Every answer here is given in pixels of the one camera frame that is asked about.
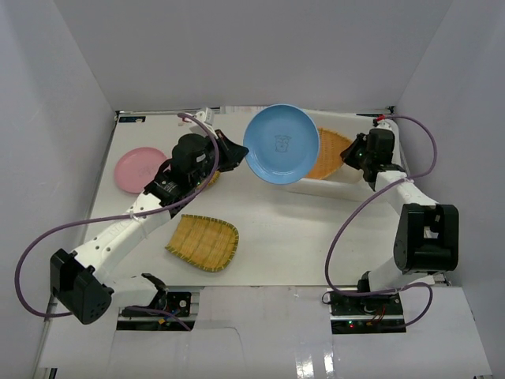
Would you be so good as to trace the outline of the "pink plate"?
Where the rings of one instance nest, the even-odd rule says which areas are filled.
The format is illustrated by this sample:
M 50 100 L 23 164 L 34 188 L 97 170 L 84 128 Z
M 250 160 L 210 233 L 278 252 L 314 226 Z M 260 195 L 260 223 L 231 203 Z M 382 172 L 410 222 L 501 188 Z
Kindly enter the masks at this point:
M 142 193 L 166 160 L 166 155 L 157 148 L 135 148 L 117 162 L 114 168 L 115 184 L 124 192 Z

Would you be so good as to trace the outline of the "orange fan-shaped woven plate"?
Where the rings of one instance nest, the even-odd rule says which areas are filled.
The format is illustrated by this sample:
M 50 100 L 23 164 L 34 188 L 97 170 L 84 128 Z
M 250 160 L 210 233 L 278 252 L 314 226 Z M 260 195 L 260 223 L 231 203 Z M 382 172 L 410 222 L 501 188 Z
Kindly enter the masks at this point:
M 341 153 L 352 145 L 351 139 L 333 130 L 319 128 L 320 151 L 316 163 L 305 176 L 323 180 L 334 174 L 342 165 Z

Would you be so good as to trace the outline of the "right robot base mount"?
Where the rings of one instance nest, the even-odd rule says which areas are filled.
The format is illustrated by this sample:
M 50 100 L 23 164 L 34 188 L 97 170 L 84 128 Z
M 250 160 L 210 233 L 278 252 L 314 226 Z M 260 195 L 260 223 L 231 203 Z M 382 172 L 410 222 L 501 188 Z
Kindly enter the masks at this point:
M 329 307 L 333 335 L 406 332 L 399 295 L 348 297 L 327 291 L 321 300 Z

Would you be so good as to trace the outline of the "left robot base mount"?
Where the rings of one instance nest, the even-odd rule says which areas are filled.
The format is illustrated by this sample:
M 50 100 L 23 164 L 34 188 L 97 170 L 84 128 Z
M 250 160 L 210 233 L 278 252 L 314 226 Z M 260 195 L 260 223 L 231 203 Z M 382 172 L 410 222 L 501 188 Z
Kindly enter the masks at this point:
M 169 291 L 149 308 L 162 310 L 179 319 L 157 312 L 122 309 L 116 329 L 142 332 L 189 332 L 196 323 L 199 310 L 199 293 Z

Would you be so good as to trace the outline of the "round green-rimmed woven plate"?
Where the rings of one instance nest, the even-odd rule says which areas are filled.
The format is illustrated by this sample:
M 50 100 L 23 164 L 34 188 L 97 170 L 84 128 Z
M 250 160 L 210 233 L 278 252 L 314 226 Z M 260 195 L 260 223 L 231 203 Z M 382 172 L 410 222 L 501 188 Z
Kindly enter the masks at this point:
M 220 176 L 220 172 L 219 171 L 215 171 L 214 174 L 211 177 L 206 178 L 204 180 L 204 182 L 202 183 L 202 186 L 204 188 L 208 188 L 210 186 L 213 186 L 217 182 L 217 180 L 219 179 L 219 176 Z

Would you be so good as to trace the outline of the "blue bear plate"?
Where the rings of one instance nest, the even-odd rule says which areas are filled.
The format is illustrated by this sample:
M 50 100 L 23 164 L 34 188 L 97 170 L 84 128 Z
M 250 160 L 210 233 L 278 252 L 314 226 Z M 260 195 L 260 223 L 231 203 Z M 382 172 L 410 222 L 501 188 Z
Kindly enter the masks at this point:
M 251 171 L 274 185 L 303 179 L 316 164 L 320 135 L 311 117 L 299 107 L 276 104 L 257 113 L 245 129 L 243 145 Z

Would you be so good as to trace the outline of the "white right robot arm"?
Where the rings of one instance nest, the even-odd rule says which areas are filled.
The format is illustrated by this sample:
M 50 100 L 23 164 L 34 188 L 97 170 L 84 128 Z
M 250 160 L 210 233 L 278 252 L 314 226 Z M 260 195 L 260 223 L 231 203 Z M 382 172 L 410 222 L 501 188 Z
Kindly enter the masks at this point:
M 363 274 L 357 285 L 357 308 L 373 315 L 383 308 L 387 291 L 399 291 L 426 276 L 458 265 L 459 213 L 418 189 L 393 163 L 395 135 L 373 128 L 359 133 L 341 153 L 345 165 L 359 170 L 373 196 L 383 195 L 399 216 L 392 258 Z

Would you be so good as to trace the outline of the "green-rimmed fan woven plate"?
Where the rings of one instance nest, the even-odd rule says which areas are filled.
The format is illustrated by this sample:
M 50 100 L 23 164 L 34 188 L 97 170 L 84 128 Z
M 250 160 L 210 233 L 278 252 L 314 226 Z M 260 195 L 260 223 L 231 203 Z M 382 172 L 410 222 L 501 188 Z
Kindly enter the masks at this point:
M 224 220 L 183 214 L 165 249 L 205 272 L 220 272 L 234 258 L 238 229 Z

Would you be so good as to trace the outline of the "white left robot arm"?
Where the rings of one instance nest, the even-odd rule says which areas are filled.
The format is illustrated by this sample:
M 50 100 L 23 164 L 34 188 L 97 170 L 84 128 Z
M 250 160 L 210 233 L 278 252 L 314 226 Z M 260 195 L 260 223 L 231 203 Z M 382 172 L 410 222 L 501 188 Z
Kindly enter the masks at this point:
M 114 268 L 184 208 L 216 171 L 232 171 L 248 152 L 220 130 L 206 137 L 195 133 L 180 137 L 171 157 L 120 220 L 72 252 L 58 250 L 52 255 L 52 295 L 81 324 L 97 321 L 113 300 L 114 289 L 106 281 Z

